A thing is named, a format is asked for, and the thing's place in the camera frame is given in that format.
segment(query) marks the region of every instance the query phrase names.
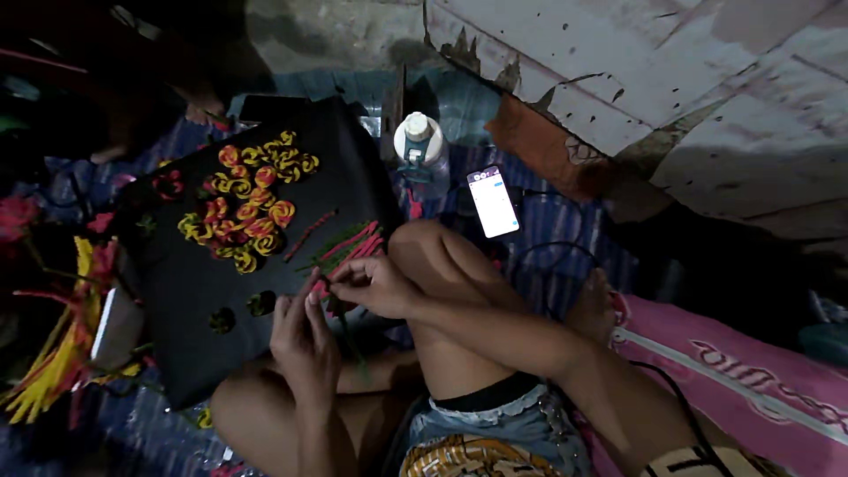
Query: concrete floor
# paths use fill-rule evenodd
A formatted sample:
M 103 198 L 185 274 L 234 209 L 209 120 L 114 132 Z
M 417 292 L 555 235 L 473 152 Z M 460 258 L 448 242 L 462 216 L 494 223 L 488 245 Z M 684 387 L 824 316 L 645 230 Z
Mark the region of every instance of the concrete floor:
M 248 0 L 247 38 L 273 74 L 385 70 L 440 62 L 424 45 L 421 0 Z

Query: black cable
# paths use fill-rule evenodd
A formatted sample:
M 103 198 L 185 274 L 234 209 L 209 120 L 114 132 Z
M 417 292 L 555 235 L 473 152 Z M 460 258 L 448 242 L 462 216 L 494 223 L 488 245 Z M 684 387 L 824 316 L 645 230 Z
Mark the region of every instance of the black cable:
M 523 195 L 525 197 L 527 197 L 527 196 L 532 197 L 534 195 L 559 195 L 559 196 L 561 196 L 565 199 L 568 199 L 567 197 L 565 197 L 564 195 L 562 195 L 562 194 L 560 194 L 559 192 L 556 192 L 556 191 L 537 191 L 537 190 L 524 189 Z M 582 236 L 582 233 L 583 233 L 583 224 L 585 223 L 586 216 L 583 213 L 583 208 L 580 207 L 580 204 L 578 204 L 576 201 L 574 201 L 572 199 L 568 199 L 568 200 L 570 200 L 574 205 L 576 205 L 577 210 L 579 210 L 579 212 L 580 212 L 580 217 L 581 217 L 580 232 L 577 235 L 577 240 L 579 240 L 580 237 Z M 589 249 L 587 249 L 586 247 L 583 247 L 580 244 L 577 244 L 575 242 L 568 241 L 568 240 L 556 240 L 556 241 L 553 241 L 553 242 L 544 242 L 542 244 L 533 245 L 532 247 L 524 250 L 521 254 L 519 254 L 516 257 L 516 264 L 513 266 L 512 274 L 510 275 L 510 282 L 512 283 L 512 286 L 513 287 L 516 286 L 516 277 L 517 277 L 517 274 L 518 274 L 519 265 L 521 265 L 522 260 L 530 252 L 532 252 L 536 249 L 554 246 L 554 245 L 567 245 L 567 246 L 571 246 L 572 248 L 575 248 L 577 250 L 580 250 L 585 255 L 587 255 L 589 258 L 592 259 L 592 262 L 594 263 L 595 268 L 600 268 L 600 261 L 598 260 L 598 258 L 596 256 L 594 256 L 594 254 L 591 251 L 589 251 Z M 550 303 L 548 302 L 548 285 L 550 283 L 551 277 L 554 274 L 554 271 L 556 270 L 556 267 L 561 262 L 563 262 L 565 259 L 567 259 L 569 257 L 569 255 L 565 255 L 565 256 L 562 256 L 559 259 L 557 259 L 554 262 L 554 264 L 550 267 L 548 273 L 545 274 L 545 276 L 543 278 L 543 282 L 542 282 L 542 295 L 543 295 L 543 301 L 544 301 L 544 309 L 548 313 L 549 317 L 552 318 L 552 319 L 555 319 L 555 320 L 556 320 L 556 317 L 554 316 L 555 314 L 554 314 L 553 310 L 551 310 Z M 671 376 L 666 374 L 666 372 L 663 371 L 662 369 L 660 369 L 660 368 L 658 368 L 654 365 L 648 364 L 646 362 L 631 361 L 630 364 L 637 366 L 637 367 L 650 369 L 650 370 L 660 374 L 660 376 L 662 376 L 662 378 L 666 381 L 666 383 L 668 383 L 668 385 L 672 387 L 672 390 L 674 391 L 674 395 L 678 398 L 678 402 L 680 402 L 680 407 L 683 409 L 683 414 L 686 416 L 686 420 L 689 424 L 689 427 L 692 429 L 692 432 L 695 434 L 695 439 L 698 441 L 698 445 L 706 452 L 707 458 L 705 460 L 709 464 L 716 467 L 716 469 L 718 469 L 718 471 L 721 472 L 723 477 L 734 477 L 733 473 L 730 472 L 730 469 L 728 469 L 728 467 L 724 464 L 722 459 L 720 459 L 718 457 L 718 454 L 716 454 L 716 450 L 713 449 L 712 445 L 710 444 L 710 441 L 707 440 L 706 436 L 704 435 L 704 430 L 700 427 L 700 424 L 698 423 L 698 419 L 695 417 L 695 413 L 692 411 L 692 407 L 689 405 L 689 401 L 686 399 L 686 396 L 683 395 L 683 392 L 680 390 L 680 387 L 678 386 L 678 384 L 674 382 L 674 379 L 672 379 Z
M 706 452 L 707 458 L 705 458 L 704 460 L 706 460 L 709 464 L 713 465 L 716 469 L 718 469 L 718 471 L 721 472 L 724 477 L 734 477 L 733 473 L 730 472 L 730 469 L 728 469 L 728 467 L 724 465 L 722 459 L 718 457 L 718 454 L 716 454 L 716 450 L 712 448 L 712 444 L 710 444 L 710 441 L 707 440 L 706 436 L 704 435 L 704 430 L 700 427 L 700 424 L 698 424 L 698 419 L 695 417 L 695 413 L 692 411 L 692 407 L 689 405 L 689 401 L 686 400 L 686 396 L 683 395 L 683 392 L 680 390 L 678 384 L 674 382 L 674 379 L 672 379 L 671 376 L 666 374 L 665 371 L 659 369 L 658 367 L 652 364 L 640 361 L 631 361 L 630 364 L 640 368 L 650 369 L 651 371 L 654 371 L 660 374 L 660 376 L 662 376 L 663 380 L 665 380 L 666 383 L 668 383 L 668 385 L 672 387 L 674 395 L 678 398 L 678 402 L 680 402 L 680 407 L 683 409 L 683 414 L 686 415 L 686 420 L 689 422 L 689 427 L 692 429 L 692 432 L 695 433 L 695 439 L 698 441 L 698 445 L 701 447 L 701 449 L 704 450 L 704 452 Z
M 541 197 L 545 195 L 553 195 L 557 197 L 561 197 L 564 200 L 567 200 L 572 203 L 575 207 L 577 207 L 577 213 L 580 215 L 580 228 L 577 229 L 577 237 L 574 238 L 575 242 L 579 242 L 580 239 L 583 238 L 583 226 L 586 224 L 586 212 L 583 210 L 583 207 L 576 200 L 566 197 L 562 195 L 557 190 L 533 190 L 530 188 L 522 189 L 522 197 Z
M 569 247 L 572 247 L 574 249 L 580 250 L 586 256 L 588 256 L 590 259 L 592 259 L 592 262 L 594 263 L 594 268 L 600 268 L 600 261 L 598 260 L 598 257 L 594 256 L 594 254 L 591 251 L 589 251 L 589 249 L 587 249 L 586 247 L 583 247 L 580 244 L 577 244 L 577 243 L 572 242 L 570 240 L 556 240 L 556 241 L 553 241 L 553 242 L 543 242 L 542 244 L 535 244 L 534 246 L 524 250 L 522 253 L 520 253 L 516 256 L 516 263 L 512 267 L 512 273 L 510 274 L 510 283 L 512 283 L 513 288 L 516 287 L 516 282 L 517 282 L 517 277 L 518 277 L 518 268 L 522 264 L 522 261 L 527 256 L 527 254 L 529 254 L 530 252 L 532 252 L 534 250 L 541 249 L 543 247 L 551 247 L 551 246 L 554 246 L 554 245 L 569 246 Z M 565 260 L 567 257 L 568 257 L 568 255 L 563 256 L 560 259 L 558 259 L 554 263 L 554 265 L 550 268 L 549 273 L 553 273 L 553 271 L 556 268 L 556 265 L 558 265 L 561 261 Z M 556 317 L 554 316 L 555 314 L 554 314 L 553 310 L 550 309 L 550 304 L 548 303 L 548 291 L 547 291 L 548 286 L 547 285 L 548 285 L 548 280 L 544 279 L 543 282 L 542 282 L 542 294 L 543 294 L 543 301 L 544 301 L 544 309 L 548 313 L 548 316 L 551 319 L 556 320 Z

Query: orange cloth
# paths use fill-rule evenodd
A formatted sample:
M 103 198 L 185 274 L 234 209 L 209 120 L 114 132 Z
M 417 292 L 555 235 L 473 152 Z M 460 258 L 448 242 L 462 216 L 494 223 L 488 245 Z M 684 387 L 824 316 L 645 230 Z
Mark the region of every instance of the orange cloth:
M 486 130 L 498 149 L 518 156 L 569 199 L 592 200 L 610 180 L 609 159 L 600 156 L 575 164 L 566 140 L 574 143 L 579 139 L 509 94 L 501 97 L 498 114 L 486 124 Z

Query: pink fabric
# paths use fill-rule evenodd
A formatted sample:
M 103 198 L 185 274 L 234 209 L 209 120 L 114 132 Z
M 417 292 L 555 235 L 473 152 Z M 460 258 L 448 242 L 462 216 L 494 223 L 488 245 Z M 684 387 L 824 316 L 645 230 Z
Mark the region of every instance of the pink fabric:
M 848 442 L 848 373 L 844 369 L 767 345 L 676 306 L 635 296 L 628 296 L 627 303 L 629 316 L 623 320 L 627 331 L 679 351 L 759 396 L 771 396 L 801 411 L 816 429 L 770 409 L 760 398 L 749 399 L 694 371 L 684 359 L 666 358 L 614 334 L 613 348 L 621 356 L 665 370 L 693 407 L 756 455 L 803 477 L 848 475 L 848 446 L 827 436 L 832 432 Z M 645 372 L 661 382 L 655 373 Z M 593 461 L 599 475 L 620 475 L 605 452 L 595 452 Z

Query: pink flower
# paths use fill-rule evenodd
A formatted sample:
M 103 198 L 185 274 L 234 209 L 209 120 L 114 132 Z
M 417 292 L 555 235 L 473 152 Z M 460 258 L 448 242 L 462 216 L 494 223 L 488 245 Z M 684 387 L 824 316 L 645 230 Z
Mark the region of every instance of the pink flower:
M 114 212 L 110 212 L 108 214 L 97 214 L 93 221 L 88 222 L 86 227 L 96 233 L 106 232 L 106 228 L 109 227 L 112 217 L 114 217 Z
M 14 242 L 26 235 L 26 227 L 37 215 L 38 206 L 31 199 L 0 199 L 0 242 Z

